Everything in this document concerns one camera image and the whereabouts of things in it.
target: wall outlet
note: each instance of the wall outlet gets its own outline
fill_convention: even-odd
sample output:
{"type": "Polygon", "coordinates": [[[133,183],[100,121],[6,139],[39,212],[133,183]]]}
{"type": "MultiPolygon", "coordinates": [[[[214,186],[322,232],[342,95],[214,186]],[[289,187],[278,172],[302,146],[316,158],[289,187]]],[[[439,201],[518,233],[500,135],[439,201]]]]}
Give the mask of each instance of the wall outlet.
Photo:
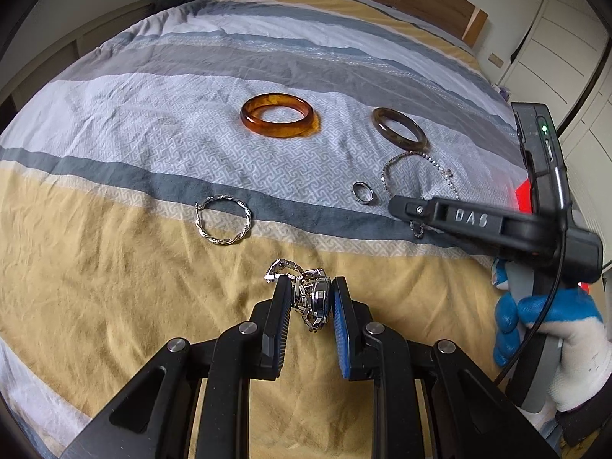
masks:
{"type": "Polygon", "coordinates": [[[489,55],[489,62],[491,62],[495,67],[502,68],[504,65],[504,61],[500,59],[496,54],[492,53],[489,55]]]}

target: amber bangle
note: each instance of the amber bangle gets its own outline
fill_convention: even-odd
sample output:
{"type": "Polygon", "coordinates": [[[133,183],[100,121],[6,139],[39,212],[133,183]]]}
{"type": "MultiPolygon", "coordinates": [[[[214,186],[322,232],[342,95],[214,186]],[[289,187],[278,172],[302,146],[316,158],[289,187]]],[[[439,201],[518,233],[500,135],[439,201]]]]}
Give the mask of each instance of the amber bangle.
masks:
{"type": "Polygon", "coordinates": [[[286,93],[259,94],[248,99],[240,111],[240,119],[253,133],[274,138],[290,138],[304,134],[316,123],[314,110],[302,98],[286,93]],[[268,107],[289,107],[304,116],[293,122],[268,122],[256,117],[258,111],[268,107]]]}
{"type": "Polygon", "coordinates": [[[418,127],[418,124],[406,117],[401,112],[393,109],[384,109],[377,108],[372,112],[372,123],[382,136],[389,140],[393,145],[400,147],[402,150],[406,151],[429,151],[429,142],[427,141],[427,136],[423,130],[418,127]],[[392,130],[388,125],[383,122],[383,119],[390,119],[396,122],[399,122],[406,128],[408,128],[414,136],[417,137],[416,141],[413,141],[408,138],[404,138],[397,134],[394,130],[392,130]]]}

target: gloved hand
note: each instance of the gloved hand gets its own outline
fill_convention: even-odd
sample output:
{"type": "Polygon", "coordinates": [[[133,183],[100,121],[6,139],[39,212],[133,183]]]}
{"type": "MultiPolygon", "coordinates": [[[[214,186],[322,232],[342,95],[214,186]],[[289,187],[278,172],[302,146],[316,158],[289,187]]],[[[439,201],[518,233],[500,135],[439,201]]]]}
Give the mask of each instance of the gloved hand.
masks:
{"type": "MultiPolygon", "coordinates": [[[[493,284],[508,288],[502,261],[493,266],[493,284]]],[[[532,296],[516,305],[509,292],[501,297],[495,308],[499,331],[493,351],[499,366],[518,349],[519,321],[533,326],[545,301],[544,295],[532,296]]],[[[563,339],[561,364],[549,389],[556,408],[570,411],[594,397],[612,374],[612,343],[591,296],[581,288],[559,290],[539,331],[563,339]]]]}

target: bed sheet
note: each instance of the bed sheet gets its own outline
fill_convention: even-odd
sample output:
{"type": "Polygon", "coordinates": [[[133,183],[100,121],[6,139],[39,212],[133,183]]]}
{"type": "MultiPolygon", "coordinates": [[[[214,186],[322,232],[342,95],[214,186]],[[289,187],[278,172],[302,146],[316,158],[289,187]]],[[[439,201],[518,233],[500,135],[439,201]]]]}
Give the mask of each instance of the bed sheet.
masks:
{"type": "MultiPolygon", "coordinates": [[[[515,207],[526,177],[509,107],[468,50],[425,27],[365,0],[201,0],[107,41],[18,113],[0,137],[0,392],[39,450],[59,455],[166,340],[246,319],[278,257],[345,276],[375,319],[455,340],[495,372],[489,259],[414,239],[380,181],[401,153],[371,125],[380,106],[422,127],[463,200],[515,207]],[[319,131],[244,128],[244,101],[273,91],[307,100],[319,131]],[[375,205],[353,199],[355,181],[375,205]],[[220,193],[255,220],[227,247],[194,224],[194,203],[220,193]]],[[[451,196],[418,157],[392,181],[451,196]]],[[[224,236],[241,216],[204,211],[224,236]]],[[[252,385],[253,457],[369,455],[369,386],[342,380],[334,345],[292,314],[280,379],[252,385]]]]}

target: metal screw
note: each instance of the metal screw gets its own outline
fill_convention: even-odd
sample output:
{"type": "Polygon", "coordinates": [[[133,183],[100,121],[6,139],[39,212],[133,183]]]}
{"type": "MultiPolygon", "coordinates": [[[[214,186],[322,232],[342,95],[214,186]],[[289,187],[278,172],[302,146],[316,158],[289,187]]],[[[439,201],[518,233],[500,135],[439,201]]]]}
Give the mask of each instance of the metal screw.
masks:
{"type": "Polygon", "coordinates": [[[168,342],[166,347],[170,352],[180,352],[187,346],[185,339],[172,339],[168,342]]]}
{"type": "Polygon", "coordinates": [[[257,325],[253,321],[245,321],[238,327],[238,331],[243,335],[250,335],[257,331],[257,325]]]}
{"type": "Polygon", "coordinates": [[[438,350],[443,354],[452,354],[456,348],[457,345],[452,343],[451,340],[440,340],[438,342],[438,350]]]}
{"type": "Polygon", "coordinates": [[[370,335],[380,335],[384,331],[384,324],[372,321],[365,325],[365,330],[370,335]]]}

